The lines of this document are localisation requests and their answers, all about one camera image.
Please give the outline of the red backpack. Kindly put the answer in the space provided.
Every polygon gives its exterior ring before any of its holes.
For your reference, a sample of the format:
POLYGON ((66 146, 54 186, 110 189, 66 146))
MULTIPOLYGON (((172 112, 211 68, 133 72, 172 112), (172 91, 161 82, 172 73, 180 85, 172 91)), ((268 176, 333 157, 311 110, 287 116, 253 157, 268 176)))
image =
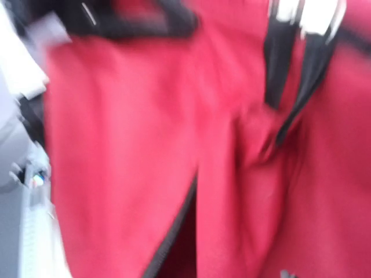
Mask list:
POLYGON ((370 2, 330 42, 268 1, 189 38, 50 47, 46 138, 73 277, 369 277, 370 2))

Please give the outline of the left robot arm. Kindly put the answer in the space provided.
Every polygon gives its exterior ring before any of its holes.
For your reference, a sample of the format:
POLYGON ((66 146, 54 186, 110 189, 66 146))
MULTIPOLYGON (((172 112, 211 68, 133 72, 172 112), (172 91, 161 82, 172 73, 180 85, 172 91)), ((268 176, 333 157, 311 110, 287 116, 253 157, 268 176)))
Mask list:
POLYGON ((15 97, 31 99, 46 90, 45 46, 68 42, 70 38, 55 13, 48 13, 23 26, 14 7, 18 1, 1 1, 1 83, 15 97))

